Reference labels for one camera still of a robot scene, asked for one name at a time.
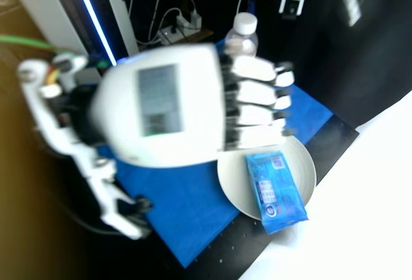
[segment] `clear bottle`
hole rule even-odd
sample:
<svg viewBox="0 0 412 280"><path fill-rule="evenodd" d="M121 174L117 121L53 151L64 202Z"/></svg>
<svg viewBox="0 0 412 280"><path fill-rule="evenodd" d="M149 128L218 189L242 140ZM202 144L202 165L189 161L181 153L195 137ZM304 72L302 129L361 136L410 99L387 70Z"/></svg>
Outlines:
<svg viewBox="0 0 412 280"><path fill-rule="evenodd" d="M258 37L256 26L258 19L251 13L239 13L235 16L233 29L225 38L225 53L228 55L256 56Z"/></svg>

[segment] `gray screen on robotic hand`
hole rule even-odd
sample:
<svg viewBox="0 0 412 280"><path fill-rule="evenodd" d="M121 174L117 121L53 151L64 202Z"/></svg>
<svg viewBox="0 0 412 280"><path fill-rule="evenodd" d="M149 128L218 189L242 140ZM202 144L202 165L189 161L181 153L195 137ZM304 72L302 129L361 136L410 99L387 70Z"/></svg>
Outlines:
<svg viewBox="0 0 412 280"><path fill-rule="evenodd" d="M144 136L180 132L176 66L140 70L138 84Z"/></svg>

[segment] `led light strip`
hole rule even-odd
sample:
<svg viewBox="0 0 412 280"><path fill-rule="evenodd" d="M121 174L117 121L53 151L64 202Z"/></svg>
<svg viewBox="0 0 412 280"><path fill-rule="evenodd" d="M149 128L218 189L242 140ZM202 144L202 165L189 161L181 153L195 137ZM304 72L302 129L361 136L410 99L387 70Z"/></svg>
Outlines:
<svg viewBox="0 0 412 280"><path fill-rule="evenodd" d="M98 36L100 37L100 40L102 41L102 44L104 46L104 49L106 50L106 53L110 59L110 62L112 63L113 66L117 64L115 56L113 55L108 40L106 39L106 36L104 35L104 32L102 30L102 27L97 19L96 13L90 3L90 0L83 0L84 5L86 5L86 8L88 9L89 15L91 20L93 21L93 24L95 25L96 31L98 33Z"/></svg>

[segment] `blue plastic packet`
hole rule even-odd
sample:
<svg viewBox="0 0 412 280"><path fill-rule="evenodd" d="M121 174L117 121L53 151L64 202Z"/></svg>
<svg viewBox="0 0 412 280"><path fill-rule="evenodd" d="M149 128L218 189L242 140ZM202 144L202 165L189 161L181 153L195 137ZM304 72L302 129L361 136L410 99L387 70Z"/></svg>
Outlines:
<svg viewBox="0 0 412 280"><path fill-rule="evenodd" d="M246 159L262 224L268 234L308 219L281 152L249 154Z"/></svg>

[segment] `plate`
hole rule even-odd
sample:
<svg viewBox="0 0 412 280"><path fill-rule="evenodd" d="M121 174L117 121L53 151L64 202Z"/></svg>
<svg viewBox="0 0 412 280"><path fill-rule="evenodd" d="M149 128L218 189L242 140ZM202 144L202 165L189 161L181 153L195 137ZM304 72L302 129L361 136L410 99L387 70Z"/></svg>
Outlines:
<svg viewBox="0 0 412 280"><path fill-rule="evenodd" d="M282 145L225 151L218 155L218 176L223 192L237 209L254 219L260 220L261 215L250 184L245 156L274 151L283 153L306 205L316 186L316 170L309 152L296 137L288 136Z"/></svg>

